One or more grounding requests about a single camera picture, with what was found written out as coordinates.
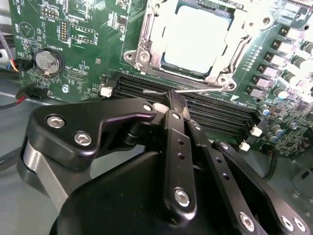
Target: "black cable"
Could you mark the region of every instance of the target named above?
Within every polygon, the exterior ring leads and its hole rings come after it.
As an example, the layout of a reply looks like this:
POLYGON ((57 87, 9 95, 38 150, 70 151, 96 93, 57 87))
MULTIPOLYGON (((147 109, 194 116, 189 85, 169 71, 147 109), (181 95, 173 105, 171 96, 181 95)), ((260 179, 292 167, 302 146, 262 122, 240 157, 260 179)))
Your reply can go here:
POLYGON ((0 106, 0 110, 5 110, 5 109, 13 108, 13 107, 15 107, 15 106, 17 106, 17 105, 18 105, 17 102, 14 102, 14 103, 11 103, 11 104, 2 105, 2 106, 0 106))
POLYGON ((277 162, 278 162, 278 154, 275 154, 272 156, 270 160, 268 173, 262 177, 263 179, 270 180, 273 177, 275 170, 277 168, 277 162))
POLYGON ((11 152, 0 157, 0 172, 7 170, 18 162, 22 147, 18 147, 11 152))

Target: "black chip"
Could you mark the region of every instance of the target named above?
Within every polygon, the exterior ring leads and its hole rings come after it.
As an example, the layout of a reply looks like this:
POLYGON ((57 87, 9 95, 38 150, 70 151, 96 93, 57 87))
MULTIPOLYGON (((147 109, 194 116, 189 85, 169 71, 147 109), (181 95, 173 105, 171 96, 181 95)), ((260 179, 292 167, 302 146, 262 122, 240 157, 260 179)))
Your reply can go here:
POLYGON ((254 137, 248 137, 246 140, 247 144, 254 144, 254 142, 256 141, 256 138, 254 137))
POLYGON ((262 151, 262 153, 268 153, 268 152, 272 151, 274 148, 275 148, 274 146, 265 143, 262 145, 261 151, 262 151))
POLYGON ((298 108, 297 108, 297 111, 303 111, 307 108, 307 105, 306 104, 303 104, 303 103, 300 103, 298 108))
POLYGON ((268 120, 269 125, 273 125, 274 123, 275 123, 275 120, 273 120, 273 119, 268 120))
POLYGON ((119 18, 118 18, 118 22, 119 22, 120 24, 126 24, 126 19, 123 18, 123 17, 119 17, 119 18))
POLYGON ((288 141, 286 144, 285 144, 286 147, 292 147, 293 146, 293 143, 288 141))
POLYGON ((313 120, 313 112, 310 112, 310 113, 307 115, 307 119, 308 119, 308 120, 313 120))

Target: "mounting hole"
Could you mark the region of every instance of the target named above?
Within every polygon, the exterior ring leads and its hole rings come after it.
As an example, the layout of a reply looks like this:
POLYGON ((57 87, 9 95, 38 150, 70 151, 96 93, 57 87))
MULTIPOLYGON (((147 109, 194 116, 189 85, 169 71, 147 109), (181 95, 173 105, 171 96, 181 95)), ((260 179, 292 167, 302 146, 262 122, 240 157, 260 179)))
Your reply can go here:
POLYGON ((228 88, 229 88, 229 89, 234 89, 234 88, 235 88, 235 84, 230 83, 230 84, 228 85, 228 88))
POLYGON ((181 160, 184 160, 184 159, 185 159, 184 155, 182 155, 181 153, 178 153, 177 156, 178 156, 179 159, 181 159, 181 160))
POLYGON ((230 180, 230 177, 227 174, 223 173, 223 176, 226 180, 230 180))
POLYGON ((173 117, 176 118, 176 119, 180 119, 180 116, 176 113, 173 113, 173 117))
POLYGON ((219 159, 219 158, 216 158, 215 160, 216 160, 218 163, 222 163, 221 159, 219 159))
POLYGON ((269 18, 269 17, 265 17, 265 18, 263 19, 263 24, 264 24, 264 25, 269 24, 269 22, 270 22, 270 18, 269 18))

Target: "black plastic part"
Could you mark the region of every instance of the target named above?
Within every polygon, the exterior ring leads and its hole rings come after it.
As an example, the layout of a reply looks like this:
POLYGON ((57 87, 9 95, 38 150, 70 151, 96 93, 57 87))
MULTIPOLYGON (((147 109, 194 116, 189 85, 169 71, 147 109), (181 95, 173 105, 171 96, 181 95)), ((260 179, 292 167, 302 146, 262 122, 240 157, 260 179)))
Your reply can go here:
POLYGON ((310 145, 313 145, 313 129, 311 127, 303 133, 303 137, 306 138, 310 145))
POLYGON ((223 148, 221 141, 215 141, 213 147, 224 155, 235 180, 246 199, 251 211, 268 234, 273 235, 310 235, 310 228, 304 220, 266 183, 261 176, 228 144, 223 148), (294 227, 289 231, 284 226, 283 216, 294 227), (302 232, 296 225, 297 218, 304 225, 302 232))
POLYGON ((134 121, 152 121, 155 116, 152 105, 141 98, 42 106, 31 113, 26 136, 43 155, 68 169, 83 170, 97 156, 118 151, 117 148, 125 151, 123 147, 127 146, 117 136, 120 127, 134 121), (61 117, 65 126, 59 129, 48 126, 46 120, 50 116, 61 117), (74 140, 78 132, 88 133, 91 144, 78 145, 74 140))
POLYGON ((31 83, 27 85, 26 87, 23 87, 22 89, 20 89, 15 96, 17 100, 22 97, 32 98, 32 99, 41 101, 47 97, 47 90, 35 87, 35 85, 31 83))
POLYGON ((143 153, 78 188, 61 209, 57 235, 223 235, 222 203, 197 169, 196 217, 176 227, 158 216, 160 165, 157 152, 143 153))
POLYGON ((25 60, 21 58, 17 58, 14 60, 15 67, 18 71, 28 71, 34 67, 34 61, 33 60, 25 60))

